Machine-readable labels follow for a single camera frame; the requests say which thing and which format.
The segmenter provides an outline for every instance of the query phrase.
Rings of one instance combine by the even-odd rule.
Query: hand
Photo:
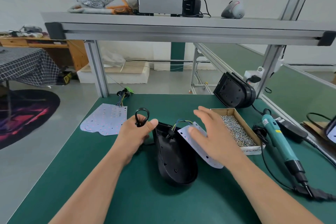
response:
[[[138,114],[138,118],[139,121],[143,121],[145,116]],[[135,116],[132,116],[122,124],[119,135],[111,148],[111,151],[120,155],[124,165],[131,161],[132,156],[137,152],[140,145],[149,137],[148,134],[159,123],[157,119],[153,119],[138,128],[135,124],[136,122]]]
[[[244,156],[217,113],[199,106],[198,110],[194,110],[194,114],[204,123],[207,137],[204,137],[198,129],[193,127],[190,127],[188,132],[210,157],[227,166],[228,163],[234,162],[238,157]]]

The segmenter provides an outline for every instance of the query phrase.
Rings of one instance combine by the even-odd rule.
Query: box of screws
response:
[[[260,140],[235,108],[212,109],[219,114],[245,155],[261,154]]]

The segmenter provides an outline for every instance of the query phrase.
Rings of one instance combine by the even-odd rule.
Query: green pillar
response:
[[[184,60],[184,48],[186,43],[171,43],[170,59]],[[170,62],[170,71],[183,71],[183,62]]]

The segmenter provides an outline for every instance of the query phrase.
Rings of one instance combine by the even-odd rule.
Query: forearm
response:
[[[228,169],[243,189],[263,224],[322,224],[246,156],[239,156],[238,160],[228,166]]]
[[[112,148],[49,223],[102,224],[123,166]]]

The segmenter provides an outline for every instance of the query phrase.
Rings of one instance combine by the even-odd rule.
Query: person's right hand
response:
[[[227,166],[228,163],[235,162],[238,158],[245,156],[220,115],[203,106],[194,110],[194,114],[204,123],[207,137],[204,137],[198,129],[193,127],[190,127],[188,132],[210,157]]]

